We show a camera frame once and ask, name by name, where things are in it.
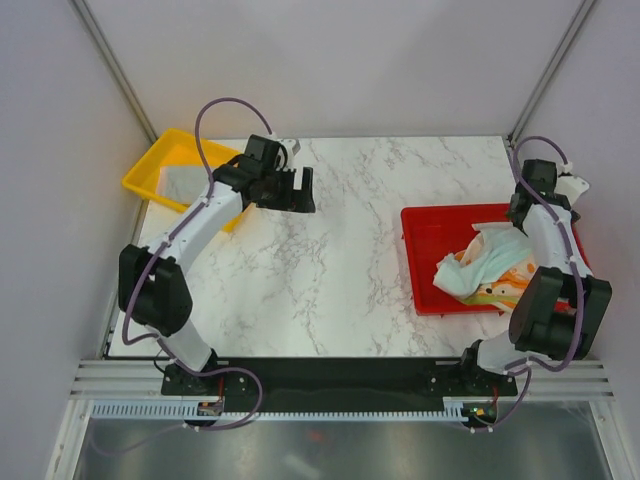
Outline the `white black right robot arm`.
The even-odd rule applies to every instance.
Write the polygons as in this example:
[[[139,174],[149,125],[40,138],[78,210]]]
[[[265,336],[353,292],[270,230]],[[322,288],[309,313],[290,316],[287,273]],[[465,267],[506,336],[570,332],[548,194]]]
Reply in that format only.
[[[465,392],[480,394],[494,375],[519,375],[533,365],[561,372],[589,353],[612,286],[594,276],[573,231],[579,216],[569,194],[583,183],[554,162],[524,162],[507,217],[531,240],[537,269],[507,330],[464,350],[456,373]]]

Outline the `grey terry towel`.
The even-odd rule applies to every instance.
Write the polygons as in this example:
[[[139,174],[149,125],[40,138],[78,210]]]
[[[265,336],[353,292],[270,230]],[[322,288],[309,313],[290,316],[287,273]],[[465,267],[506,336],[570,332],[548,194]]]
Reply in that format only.
[[[156,193],[173,202],[191,205],[209,189],[209,179],[203,167],[169,165],[160,169]]]

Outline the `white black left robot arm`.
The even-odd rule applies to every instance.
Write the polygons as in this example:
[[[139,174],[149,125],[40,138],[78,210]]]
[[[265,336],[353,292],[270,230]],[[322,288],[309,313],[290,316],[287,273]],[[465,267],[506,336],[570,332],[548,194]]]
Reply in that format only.
[[[172,226],[144,246],[127,245],[119,255],[118,306],[121,338],[131,346],[155,340],[197,394],[213,391],[219,371],[215,351],[197,331],[186,275],[222,228],[249,206],[312,214],[313,170],[296,169],[295,139],[252,135],[243,152],[218,167],[207,166],[208,182]]]

